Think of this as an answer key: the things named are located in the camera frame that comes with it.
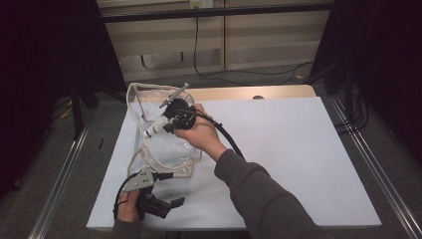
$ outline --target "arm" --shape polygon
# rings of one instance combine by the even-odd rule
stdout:
[[[112,228],[112,239],[140,238],[141,223],[137,215],[136,200],[139,190],[124,192],[119,198],[117,219]]]
[[[205,113],[201,105],[195,108]],[[197,119],[194,128],[175,134],[217,162],[215,174],[230,188],[232,201],[253,238],[331,238],[265,168],[227,150],[211,123]]]

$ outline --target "hand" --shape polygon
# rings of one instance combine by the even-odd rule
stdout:
[[[195,109],[208,116],[201,104],[195,104]],[[189,130],[176,129],[174,134],[186,139],[192,146],[204,150],[215,161],[227,148],[221,143],[214,125],[201,117],[196,117],[195,126]]]
[[[130,192],[124,192],[118,199],[118,213],[117,219],[126,222],[139,221],[139,215],[137,214],[136,200],[139,196],[140,190],[133,190]]]

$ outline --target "white board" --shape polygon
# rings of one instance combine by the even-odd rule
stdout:
[[[381,222],[320,98],[201,102],[232,135],[247,161],[263,165],[294,194],[322,227],[367,227]],[[109,230],[112,206],[133,153],[135,124],[126,114],[87,227]],[[222,141],[230,146],[222,135]],[[153,230],[243,229],[227,186],[203,154],[191,178],[158,181],[153,193],[170,201],[186,197],[166,219],[146,215]]]

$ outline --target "aluminum rail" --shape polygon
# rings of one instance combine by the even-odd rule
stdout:
[[[332,100],[332,104],[341,120],[346,121],[344,106],[341,101],[339,99]],[[406,230],[409,238],[422,238],[421,227],[413,216],[412,211],[407,206],[404,199],[400,196],[394,185],[391,183],[390,179],[388,178],[385,171],[382,169],[381,164],[379,164],[378,160],[369,148],[362,134],[359,132],[358,129],[356,129],[356,126],[354,124],[347,124],[346,128],[347,130],[350,130],[349,135],[353,139],[357,149],[359,150],[364,161],[369,167],[369,170],[371,171],[372,175],[375,177],[375,180],[378,182],[378,185],[380,186],[392,209],[394,210],[398,219],[403,225],[403,228]]]
[[[363,2],[357,1],[353,3],[304,3],[304,4],[283,4],[269,6],[252,6],[252,7],[227,7],[227,8],[204,8],[204,9],[188,9],[173,10],[162,12],[146,12],[146,13],[124,13],[124,14],[104,14],[100,17],[82,17],[59,19],[56,24],[78,24],[78,23],[117,23],[117,22],[133,22],[133,21],[149,21],[164,19],[180,19],[180,18],[198,18],[198,17],[218,17],[218,16],[238,16],[253,14],[269,14],[269,13],[290,13],[290,12],[312,12],[327,11],[337,8],[350,8],[361,6]]]
[[[38,215],[37,221],[35,222],[28,239],[42,239],[46,237],[50,224],[56,213],[56,210],[59,207],[59,203],[62,199],[62,195],[65,191],[68,179],[72,174],[75,162],[78,159],[79,152],[81,151],[81,148],[84,145],[88,129],[93,123],[96,111],[97,109],[89,111],[87,123],[78,139],[74,140],[71,150],[69,151],[65,163],[62,167],[62,170],[60,171],[59,176],[56,179],[56,183],[54,184],[53,189],[51,190],[50,195],[46,203],[44,204],[41,213]]]

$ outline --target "dark background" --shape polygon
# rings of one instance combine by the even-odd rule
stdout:
[[[36,153],[54,102],[71,94],[73,81],[125,91],[105,25],[61,21],[99,15],[95,0],[1,1],[0,198]]]
[[[345,68],[349,66],[361,93],[419,162],[422,162],[421,12],[418,1],[386,0],[364,1],[351,8],[332,10],[311,73],[339,63],[325,75],[327,92],[335,94],[344,85]]]

